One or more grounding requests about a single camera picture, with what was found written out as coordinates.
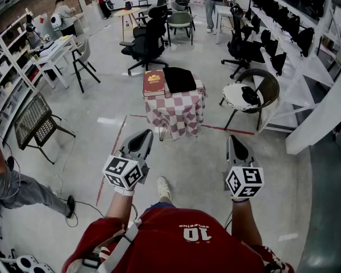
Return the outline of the black metal lattice chair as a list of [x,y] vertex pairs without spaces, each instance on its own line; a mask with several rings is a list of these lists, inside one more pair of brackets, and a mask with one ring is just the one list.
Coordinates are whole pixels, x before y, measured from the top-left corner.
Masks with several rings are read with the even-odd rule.
[[55,163],[43,151],[43,146],[53,133],[58,130],[76,137],[75,133],[61,127],[55,118],[62,118],[53,114],[45,98],[41,93],[36,93],[28,102],[14,123],[16,141],[19,149],[27,147],[39,150],[42,155],[52,164]]

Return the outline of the person's right forearm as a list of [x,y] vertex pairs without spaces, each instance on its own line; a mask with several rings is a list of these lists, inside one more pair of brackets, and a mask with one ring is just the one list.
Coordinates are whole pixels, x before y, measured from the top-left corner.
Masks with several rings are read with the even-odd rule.
[[236,198],[232,200],[231,234],[249,246],[263,245],[248,198]]

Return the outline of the grey chair black legs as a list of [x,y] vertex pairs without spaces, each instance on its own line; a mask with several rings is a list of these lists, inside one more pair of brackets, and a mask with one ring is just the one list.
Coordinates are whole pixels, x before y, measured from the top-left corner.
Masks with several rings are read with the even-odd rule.
[[93,79],[96,80],[97,83],[101,81],[95,75],[96,69],[92,66],[89,62],[89,57],[91,55],[90,44],[88,38],[80,43],[80,45],[72,51],[72,58],[73,58],[73,68],[74,73],[76,74],[78,84],[80,86],[81,92],[84,93],[84,88],[82,85],[82,78],[80,75],[81,70],[86,70],[88,74],[92,76]]

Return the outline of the white desk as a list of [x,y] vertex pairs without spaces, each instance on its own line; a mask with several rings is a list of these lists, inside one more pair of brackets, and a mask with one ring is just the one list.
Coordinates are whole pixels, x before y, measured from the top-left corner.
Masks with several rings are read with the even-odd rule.
[[39,70],[39,74],[43,76],[43,78],[49,83],[52,89],[55,88],[54,83],[50,79],[50,77],[46,74],[46,71],[52,70],[54,71],[56,77],[63,84],[65,88],[68,88],[69,85],[66,82],[65,78],[63,78],[60,71],[56,68],[56,64],[71,50],[77,48],[76,42],[74,40],[74,35],[62,36],[58,38],[54,42],[54,47],[46,50],[44,55],[40,54],[38,60],[35,61],[35,65]]

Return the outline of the dark wicker round chair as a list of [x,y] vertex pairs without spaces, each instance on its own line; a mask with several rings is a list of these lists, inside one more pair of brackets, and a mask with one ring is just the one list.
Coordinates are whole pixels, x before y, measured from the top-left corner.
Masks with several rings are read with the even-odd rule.
[[[258,114],[258,122],[257,122],[257,128],[256,128],[258,130],[261,125],[262,109],[271,105],[272,103],[275,102],[275,100],[277,100],[279,96],[279,92],[280,92],[280,86],[274,75],[272,75],[268,71],[265,71],[262,69],[255,69],[255,68],[244,71],[235,82],[231,82],[231,83],[242,83],[244,79],[249,78],[249,77],[254,77],[254,76],[262,78],[262,81],[259,84],[259,86],[256,87],[256,89],[254,89],[260,98],[261,105],[255,109],[241,111],[241,112],[246,113],[246,114],[256,114],[256,113]],[[219,104],[221,105],[223,104],[223,102],[226,102],[226,101],[223,99],[223,94],[222,94],[222,99]],[[230,115],[227,121],[227,124],[224,127],[225,129],[228,128],[229,124],[231,123],[231,120],[233,119],[234,115],[237,112],[239,111],[233,108],[233,112]]]

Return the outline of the table with checkered tablecloth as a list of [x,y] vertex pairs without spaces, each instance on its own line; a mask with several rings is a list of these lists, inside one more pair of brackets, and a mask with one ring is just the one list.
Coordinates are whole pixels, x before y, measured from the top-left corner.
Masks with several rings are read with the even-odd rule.
[[148,123],[165,128],[173,140],[183,135],[196,137],[198,128],[203,123],[206,89],[196,75],[193,78],[195,90],[171,93],[169,88],[165,88],[162,95],[144,97]]

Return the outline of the grey-green chair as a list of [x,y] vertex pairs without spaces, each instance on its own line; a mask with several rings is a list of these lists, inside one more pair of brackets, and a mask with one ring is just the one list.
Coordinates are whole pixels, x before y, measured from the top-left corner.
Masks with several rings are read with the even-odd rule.
[[188,38],[191,39],[193,44],[193,32],[195,29],[194,18],[186,11],[176,11],[171,16],[167,17],[167,35],[168,45],[171,46],[171,34],[170,30],[177,31],[178,29],[186,29]]

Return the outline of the red book gold emblem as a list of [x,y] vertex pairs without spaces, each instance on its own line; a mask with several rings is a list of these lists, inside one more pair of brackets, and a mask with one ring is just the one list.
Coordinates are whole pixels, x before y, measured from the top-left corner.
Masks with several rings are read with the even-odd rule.
[[165,94],[165,78],[162,70],[146,71],[143,77],[143,96]]

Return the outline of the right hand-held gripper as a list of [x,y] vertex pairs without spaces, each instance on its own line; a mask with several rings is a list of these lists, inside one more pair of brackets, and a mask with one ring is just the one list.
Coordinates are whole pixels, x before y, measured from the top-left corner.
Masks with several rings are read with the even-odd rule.
[[226,159],[228,166],[223,173],[224,190],[236,198],[255,197],[265,185],[264,171],[234,135],[227,139]]

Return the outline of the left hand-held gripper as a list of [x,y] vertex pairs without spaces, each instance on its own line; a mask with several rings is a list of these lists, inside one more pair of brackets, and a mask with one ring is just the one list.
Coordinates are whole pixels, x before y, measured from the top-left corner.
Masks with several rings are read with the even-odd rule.
[[145,129],[126,138],[120,147],[110,155],[102,168],[108,182],[126,190],[135,188],[137,183],[144,184],[149,173],[146,159],[153,143],[153,131]]

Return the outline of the round wooden table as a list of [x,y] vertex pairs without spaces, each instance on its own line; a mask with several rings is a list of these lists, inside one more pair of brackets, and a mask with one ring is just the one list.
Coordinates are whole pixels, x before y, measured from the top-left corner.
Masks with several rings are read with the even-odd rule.
[[122,40],[124,40],[124,32],[125,30],[133,30],[135,27],[139,25],[138,20],[134,16],[135,13],[140,11],[139,7],[133,7],[130,10],[122,9],[119,11],[116,11],[114,16],[119,17],[121,21],[121,34],[122,34]]

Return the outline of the white table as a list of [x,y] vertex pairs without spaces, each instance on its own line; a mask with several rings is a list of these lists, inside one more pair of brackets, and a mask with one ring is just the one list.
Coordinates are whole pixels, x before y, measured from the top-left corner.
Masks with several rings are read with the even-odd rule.
[[215,35],[216,35],[216,44],[219,44],[221,28],[222,28],[222,19],[225,18],[229,21],[231,30],[234,29],[233,24],[233,16],[231,13],[231,7],[216,5],[215,7],[215,15],[216,15],[216,27],[215,27]]

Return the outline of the black cloth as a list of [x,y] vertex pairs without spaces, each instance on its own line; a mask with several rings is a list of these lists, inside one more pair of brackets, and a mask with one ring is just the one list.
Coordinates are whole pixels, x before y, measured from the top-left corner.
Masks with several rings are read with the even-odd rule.
[[191,71],[178,67],[163,68],[165,83],[165,98],[169,99],[174,95],[191,96],[203,94],[205,88],[197,86],[195,78]]

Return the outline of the person's left forearm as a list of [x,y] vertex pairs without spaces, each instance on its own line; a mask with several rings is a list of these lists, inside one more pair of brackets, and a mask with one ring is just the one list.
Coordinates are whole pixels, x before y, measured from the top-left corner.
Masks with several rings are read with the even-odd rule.
[[132,201],[133,196],[122,195],[115,192],[110,207],[105,214],[105,218],[117,219],[127,228],[130,221]]

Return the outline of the person's red jersey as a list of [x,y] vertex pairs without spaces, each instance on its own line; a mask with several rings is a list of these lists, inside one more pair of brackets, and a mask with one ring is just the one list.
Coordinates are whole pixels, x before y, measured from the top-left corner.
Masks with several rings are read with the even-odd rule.
[[237,240],[200,210],[151,208],[140,221],[114,273],[294,273],[270,248]]

